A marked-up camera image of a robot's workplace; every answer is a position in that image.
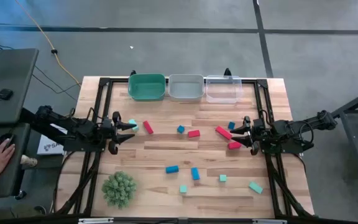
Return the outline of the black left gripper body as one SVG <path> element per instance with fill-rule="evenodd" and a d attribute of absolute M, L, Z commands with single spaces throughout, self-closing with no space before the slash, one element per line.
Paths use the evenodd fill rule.
<path fill-rule="evenodd" d="M 112 114 L 112 119 L 104 118 L 100 125 L 103 139 L 110 140 L 108 143 L 108 151 L 116 155 L 118 153 L 117 145 L 121 143 L 119 129 L 121 128 L 121 115 L 118 111 Z"/>

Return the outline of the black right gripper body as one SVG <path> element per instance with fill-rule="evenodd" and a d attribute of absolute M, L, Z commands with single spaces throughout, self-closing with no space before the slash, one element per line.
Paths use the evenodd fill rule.
<path fill-rule="evenodd" d="M 250 147 L 252 156 L 257 155 L 260 146 L 259 141 L 262 137 L 262 131 L 265 129 L 264 120 L 261 118 L 254 119 L 253 124 L 248 116 L 244 117 L 243 124 L 246 126 L 247 135 L 245 136 L 245 146 Z"/>

